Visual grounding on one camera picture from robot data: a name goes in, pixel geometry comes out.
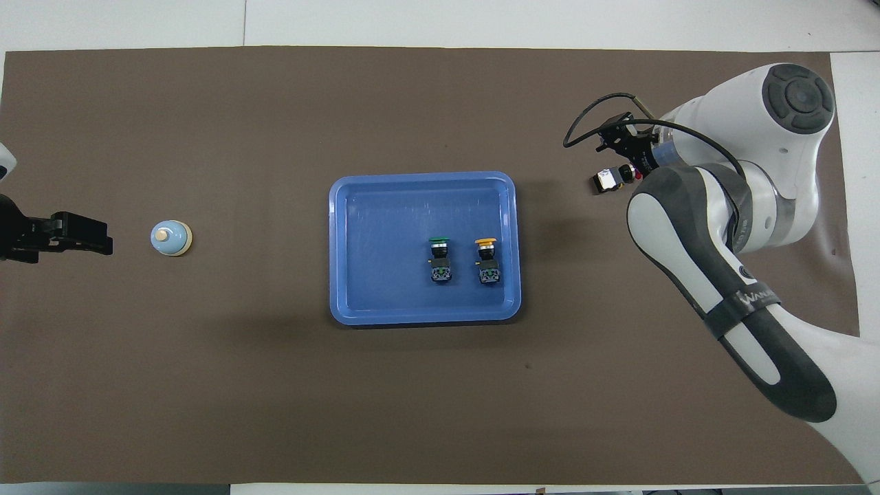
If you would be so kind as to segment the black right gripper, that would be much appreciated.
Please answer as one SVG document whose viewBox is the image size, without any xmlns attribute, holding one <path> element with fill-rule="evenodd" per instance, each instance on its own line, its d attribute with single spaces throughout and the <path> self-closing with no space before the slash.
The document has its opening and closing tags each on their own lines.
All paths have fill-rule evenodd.
<svg viewBox="0 0 880 495">
<path fill-rule="evenodd" d="M 597 149 L 625 149 L 626 157 L 640 173 L 651 173 L 658 167 L 653 155 L 653 146 L 657 143 L 657 132 L 653 126 L 638 129 L 637 126 L 624 124 L 632 121 L 632 113 L 620 113 L 610 117 L 603 123 L 604 131 L 598 132 L 600 145 Z"/>
</svg>

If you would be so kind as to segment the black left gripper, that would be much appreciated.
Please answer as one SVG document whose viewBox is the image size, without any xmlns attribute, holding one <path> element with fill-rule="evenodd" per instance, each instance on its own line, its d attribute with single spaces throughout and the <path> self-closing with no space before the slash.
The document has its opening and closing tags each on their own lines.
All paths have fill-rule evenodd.
<svg viewBox="0 0 880 495">
<path fill-rule="evenodd" d="M 113 254 L 108 225 L 75 213 L 54 213 L 52 232 L 57 238 L 105 238 L 91 243 L 76 239 L 50 239 L 45 217 L 27 217 L 6 195 L 1 197 L 1 260 L 38 262 L 41 252 L 81 251 Z"/>
</svg>

